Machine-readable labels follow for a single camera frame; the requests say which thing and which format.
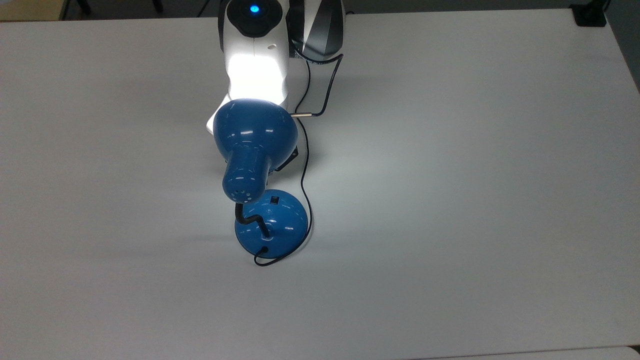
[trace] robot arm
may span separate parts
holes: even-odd
[[[218,27],[229,87],[207,129],[227,161],[223,189],[236,203],[238,240],[256,258],[277,261],[308,234],[300,202],[266,190],[268,174],[287,161],[298,141],[286,110],[289,57],[322,62],[335,54],[342,46],[344,7],[342,0],[223,0]]]

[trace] lamp shade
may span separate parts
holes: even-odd
[[[258,200],[267,176],[282,165],[298,143],[298,128],[282,107],[265,100],[237,99],[214,118],[213,136],[227,161],[222,188],[237,203]]]

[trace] white table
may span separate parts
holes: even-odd
[[[329,108],[305,121],[316,226],[269,268],[236,241],[205,129],[227,87],[216,19],[0,24],[0,48],[7,359],[640,342],[640,96],[608,26],[349,16]],[[300,198],[301,163],[269,186]]]

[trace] blue lamp base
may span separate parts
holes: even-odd
[[[293,195],[281,190],[266,190],[256,202],[245,204],[244,217],[260,215],[269,230],[270,238],[264,238],[257,222],[241,225],[236,221],[236,236],[240,245],[259,258],[276,259],[300,246],[307,232],[307,212]]]

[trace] blue desk lamp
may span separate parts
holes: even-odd
[[[213,134],[227,161],[222,188],[236,202],[240,244],[260,258],[290,254],[304,240],[307,212],[290,193],[265,187],[269,173],[296,148],[293,118],[269,101],[231,100],[216,113]]]

